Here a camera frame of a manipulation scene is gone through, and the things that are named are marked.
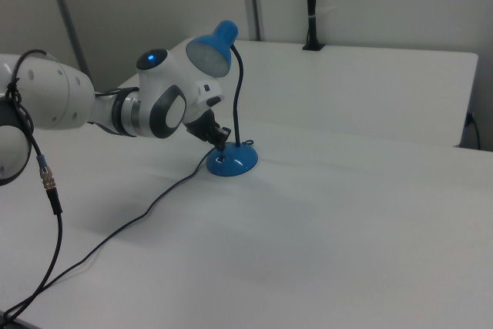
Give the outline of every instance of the white wall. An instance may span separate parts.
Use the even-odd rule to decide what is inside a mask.
[[[493,150],[493,0],[317,0],[327,6],[337,8],[318,19],[321,42],[478,54],[471,110],[483,147]],[[306,0],[260,0],[260,7],[265,40],[304,42]],[[475,148],[472,128],[464,144]]]
[[[112,89],[136,73],[149,49],[171,49],[233,20],[249,39],[245,0],[66,0],[98,90]]]
[[[78,68],[56,0],[0,0],[0,53],[40,48]]]

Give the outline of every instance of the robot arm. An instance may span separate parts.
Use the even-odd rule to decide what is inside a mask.
[[[0,186],[20,174],[31,150],[3,96],[18,58],[0,55]],[[90,122],[117,135],[163,139],[183,123],[194,136],[224,149],[230,130],[220,128],[211,110],[223,99],[216,79],[193,81],[164,49],[143,54],[137,70],[139,88],[98,94],[77,69],[29,57],[20,66],[17,87],[34,128],[74,129]]]
[[[203,141],[224,148],[229,129],[221,129],[210,109],[223,100],[216,79],[193,81],[174,55],[154,49],[137,61],[139,88],[96,94],[90,123],[124,136],[166,138],[180,123]]]

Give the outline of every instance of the blue desk lamp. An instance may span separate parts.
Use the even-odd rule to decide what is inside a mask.
[[[211,35],[195,38],[186,46],[189,60],[200,71],[212,77],[224,77],[230,71],[233,51],[240,67],[240,77],[233,102],[235,143],[227,143],[224,151],[215,149],[207,157],[207,169],[217,176],[236,176],[251,170],[258,161],[252,142],[240,142],[238,125],[238,97],[243,81],[243,62],[234,46],[238,28],[231,21],[222,21]]]

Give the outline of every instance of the table surface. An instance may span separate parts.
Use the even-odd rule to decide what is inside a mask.
[[[184,54],[186,41],[173,49]],[[245,119],[418,143],[461,141],[478,56],[472,53],[235,42]],[[221,85],[230,114],[238,69]]]
[[[260,161],[201,169],[22,315],[45,328],[466,328],[493,322],[493,157],[242,121]],[[65,236],[55,273],[209,149],[84,126],[37,132]],[[56,225],[35,161],[0,198],[0,307],[41,280]]]

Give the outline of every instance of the lamp shade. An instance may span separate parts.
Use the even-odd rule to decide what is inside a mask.
[[[238,36],[231,21],[222,21],[211,35],[195,38],[186,45],[186,55],[195,67],[212,77],[223,77],[231,67],[230,47]]]

